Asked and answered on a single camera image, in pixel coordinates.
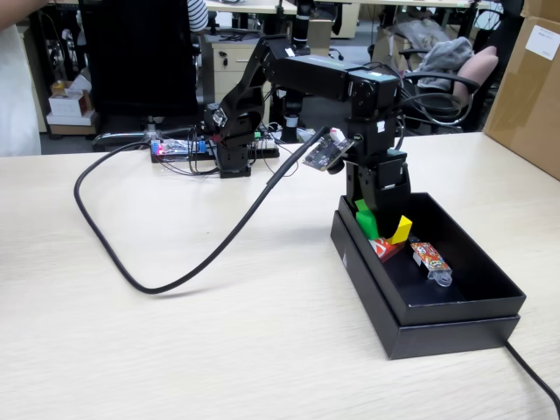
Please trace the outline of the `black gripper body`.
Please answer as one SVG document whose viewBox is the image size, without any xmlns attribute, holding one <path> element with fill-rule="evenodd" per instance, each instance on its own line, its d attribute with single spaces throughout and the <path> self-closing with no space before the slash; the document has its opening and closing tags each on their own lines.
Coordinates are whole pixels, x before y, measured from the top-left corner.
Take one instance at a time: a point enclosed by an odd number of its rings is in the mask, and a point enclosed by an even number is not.
<svg viewBox="0 0 560 420">
<path fill-rule="evenodd" d="M 374 183 L 377 188 L 386 189 L 410 182 L 407 153 L 388 149 L 371 155 L 348 153 L 346 161 L 346 196 L 352 200 L 364 199 L 366 186 Z"/>
</svg>

